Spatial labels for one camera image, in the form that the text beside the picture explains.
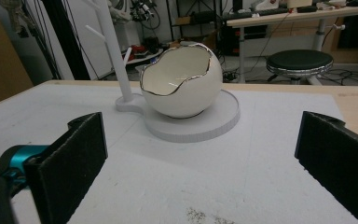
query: black stool seat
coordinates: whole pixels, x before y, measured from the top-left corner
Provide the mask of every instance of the black stool seat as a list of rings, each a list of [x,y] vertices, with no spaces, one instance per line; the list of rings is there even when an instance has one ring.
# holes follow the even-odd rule
[[[328,71],[333,57],[312,49],[291,49],[275,53],[267,59],[267,69],[275,76],[299,80]]]

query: wire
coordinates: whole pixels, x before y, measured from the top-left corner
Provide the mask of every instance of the wire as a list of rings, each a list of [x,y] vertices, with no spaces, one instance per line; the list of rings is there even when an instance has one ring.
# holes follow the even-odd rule
[[[71,6],[69,5],[68,0],[64,0],[64,8],[65,8],[65,13],[66,13],[66,18],[68,20],[69,20],[69,17],[68,17],[68,9],[69,9],[69,15],[71,16],[71,19],[72,19],[72,22],[70,22],[70,24],[71,24],[72,31],[74,32],[74,35],[76,37],[77,44],[80,47],[80,49],[83,51],[84,55],[86,56],[87,61],[89,61],[89,65],[91,66],[91,69],[94,72],[95,76],[98,78],[98,80],[100,80],[100,77],[98,76],[97,71],[95,70],[94,66],[92,65],[89,56],[87,55],[86,51],[83,48],[83,45],[80,42],[80,38],[79,38],[77,29],[76,29],[74,15],[72,14],[72,9],[71,9]]]
[[[225,6],[222,8],[222,11],[225,11],[225,9],[227,7],[227,3],[228,3],[228,0],[226,0]]]
[[[48,66],[51,70],[51,74],[53,75],[53,79],[62,79],[59,72],[58,72],[58,65],[55,59],[55,54],[54,54],[54,50],[51,46],[51,42],[50,42],[50,38],[48,35],[48,30],[47,30],[47,26],[45,23],[45,18],[43,16],[43,13],[41,13],[41,6],[39,4],[39,2],[36,3],[36,0],[34,0],[34,9],[36,12],[36,16],[37,16],[37,20],[39,21],[39,23],[36,23],[34,15],[30,12],[32,12],[32,10],[29,10],[28,8],[30,7],[28,5],[28,2],[23,1],[22,4],[24,5],[24,11],[26,12],[27,16],[30,18],[30,20],[34,23],[35,26],[35,31],[37,36],[35,36],[36,38],[36,42],[38,43],[39,48],[41,48],[42,53],[45,56],[45,59],[48,63]],[[42,15],[42,20],[43,22],[40,20],[40,16],[39,16],[39,11]],[[40,24],[41,26],[41,31],[39,30],[39,27],[37,26],[37,24]],[[49,44],[49,50],[48,50],[48,45],[46,43],[46,36],[48,37],[48,44]]]
[[[295,23],[292,22],[292,25],[290,26],[290,35],[293,34],[293,28],[295,27]]]
[[[223,72],[223,82],[225,83],[230,83],[233,80],[236,80],[238,78],[238,68],[235,69],[234,71],[226,71]]]
[[[220,65],[223,65],[223,63],[226,62],[226,57],[225,57],[225,55],[220,55],[219,60],[220,60],[221,58],[223,58],[223,61],[220,63]]]
[[[280,83],[280,82],[287,82],[290,83],[290,79],[282,79],[282,80],[273,80],[273,81],[267,81],[265,79],[246,79],[246,82],[261,82],[261,83],[268,83],[268,84],[274,84],[274,83]]]
[[[328,35],[330,35],[331,31],[333,31],[333,27],[334,27],[334,25],[331,26],[330,30],[327,32],[327,35],[324,36],[324,42],[326,41]]]
[[[358,72],[349,71],[346,69],[332,69],[328,73],[319,77],[319,79],[334,82],[340,86],[346,86],[345,82],[352,80],[358,83]]]
[[[269,44],[270,39],[272,38],[272,34],[275,33],[275,31],[281,26],[281,24],[286,20],[286,18],[290,15],[291,13],[287,13],[286,16],[283,17],[283,19],[278,23],[278,25],[275,27],[275,29],[271,32],[266,44],[264,45],[263,49],[261,50],[260,54],[257,57],[257,61],[255,62],[255,64],[252,66],[252,68],[249,71],[243,72],[245,73],[251,73],[255,67],[257,66],[258,62],[260,61],[261,55],[263,55],[264,50],[266,50],[267,45]]]
[[[142,39],[145,39],[145,27],[141,26],[142,28]],[[157,35],[156,35],[156,32],[155,32],[155,29],[150,29],[152,32],[153,32],[153,37],[157,38]]]
[[[125,6],[124,1],[120,0],[117,2],[117,4],[114,6],[115,9],[121,10],[123,9],[123,7]]]
[[[151,21],[151,19],[149,20],[150,26],[144,25],[143,22],[141,22],[141,25],[142,25],[142,27],[144,27],[144,28],[146,28],[146,29],[148,29],[148,30],[152,30],[152,31],[154,32],[154,30],[156,30],[157,28],[159,28],[159,26],[161,25],[161,19],[160,19],[160,17],[159,17],[158,12],[157,12],[154,8],[153,8],[153,10],[155,11],[155,14],[157,15],[157,19],[158,19],[157,25],[153,27],[153,26],[152,26],[152,21]]]

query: white eggshell bowl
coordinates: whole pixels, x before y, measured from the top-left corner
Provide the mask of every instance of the white eggshell bowl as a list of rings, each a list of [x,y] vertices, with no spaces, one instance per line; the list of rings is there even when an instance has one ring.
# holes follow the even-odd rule
[[[190,118],[210,106],[222,89],[219,60],[202,44],[168,49],[141,72],[147,103],[173,118]]]

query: white circular base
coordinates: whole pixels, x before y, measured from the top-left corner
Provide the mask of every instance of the white circular base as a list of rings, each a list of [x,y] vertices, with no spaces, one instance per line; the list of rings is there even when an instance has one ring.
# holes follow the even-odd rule
[[[118,111],[137,112],[144,115],[149,132],[158,138],[175,143],[206,141],[227,133],[241,116],[237,98],[228,91],[220,91],[214,103],[202,113],[188,119],[174,119],[154,110],[141,94],[133,94],[133,100],[116,100]]]

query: white table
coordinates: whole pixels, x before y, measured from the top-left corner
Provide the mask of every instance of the white table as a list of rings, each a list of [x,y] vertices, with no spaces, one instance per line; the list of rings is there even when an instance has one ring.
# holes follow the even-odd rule
[[[177,144],[151,134],[141,115],[117,112],[117,86],[50,81],[0,103],[0,155],[49,145],[68,121],[103,112],[109,158],[70,223],[358,223],[294,157],[303,110],[358,130],[358,88],[225,85],[241,104],[237,126]],[[20,224],[38,223],[29,191],[13,206]]]
[[[321,50],[322,43],[324,40],[324,28],[325,28],[325,21],[328,18],[335,18],[335,17],[346,17],[346,16],[354,16],[358,15],[358,7],[343,7],[340,9],[334,10],[318,10],[316,12],[311,13],[296,13],[293,12],[289,15],[286,13],[284,14],[277,14],[277,15],[270,15],[264,16],[259,18],[246,18],[246,19],[239,19],[239,20],[232,20],[227,21],[227,26],[231,26],[233,28],[240,28],[240,82],[245,82],[244,77],[244,27],[249,26],[257,26],[257,25],[269,25],[273,23],[280,23],[280,22],[293,22],[293,21],[312,21],[312,20],[319,20],[318,31],[315,34],[315,38],[313,41],[313,49]]]

